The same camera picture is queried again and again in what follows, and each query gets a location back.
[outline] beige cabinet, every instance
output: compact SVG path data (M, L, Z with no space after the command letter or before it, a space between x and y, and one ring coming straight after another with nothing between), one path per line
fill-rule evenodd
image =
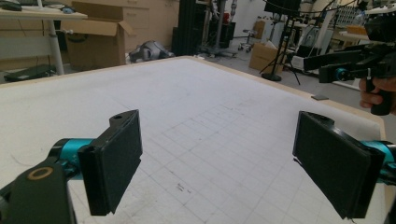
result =
M77 2L93 3L122 7L123 19L134 32L125 34L125 49L131 51L138 45L155 40L170 49L173 28L178 23L178 0L78 0Z

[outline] cable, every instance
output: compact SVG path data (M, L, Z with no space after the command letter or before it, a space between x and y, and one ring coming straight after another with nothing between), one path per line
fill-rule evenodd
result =
M274 7L278 7L278 8L280 8L280 9L287 10L287 11L289 11L289 12L299 12L299 13L305 13L305 14L309 14L309 13L314 14L314 13L321 13L321 12L328 12L328 11L338 10L338 9L340 9L340 8L342 8L342 7L347 7L347 6L349 6L349 5L351 5L351 4L355 3L355 2L357 2L358 0L353 0L353 1L349 2L349 3L346 3L345 5L341 5L341 6L339 6L339 7L335 7L335 8L331 8L331 9L327 9L327 10L325 10L325 11L310 11L310 12L307 12L307 11L290 10L290 9L288 9L288 8L280 7L280 6L278 6L278 5L275 5L275 4L273 4L273 3L270 3L270 2L268 2L267 0L262 0L262 1L264 1L264 2L267 3L267 4L271 4L271 5L274 6Z

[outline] black monitor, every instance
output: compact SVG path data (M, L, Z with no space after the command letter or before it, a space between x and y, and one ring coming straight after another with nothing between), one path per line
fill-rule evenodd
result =
M266 2L264 11L281 15L298 16L301 0L263 0Z

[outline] white table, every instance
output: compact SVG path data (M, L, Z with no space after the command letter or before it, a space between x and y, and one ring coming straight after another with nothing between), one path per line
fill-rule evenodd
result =
M52 54L56 62L58 75L64 74L58 36L53 21L82 20L87 15L81 13L64 14L61 10L25 10L8 11L0 8L0 19L42 20L49 25L49 36L0 37L0 59L42 56Z
M299 110L328 116L362 140L382 119L191 57L0 86L0 186L62 138L95 138L139 109L142 162L116 214L91 217L82 181L69 181L79 223L350 223L296 162ZM366 219L382 223L385 188Z

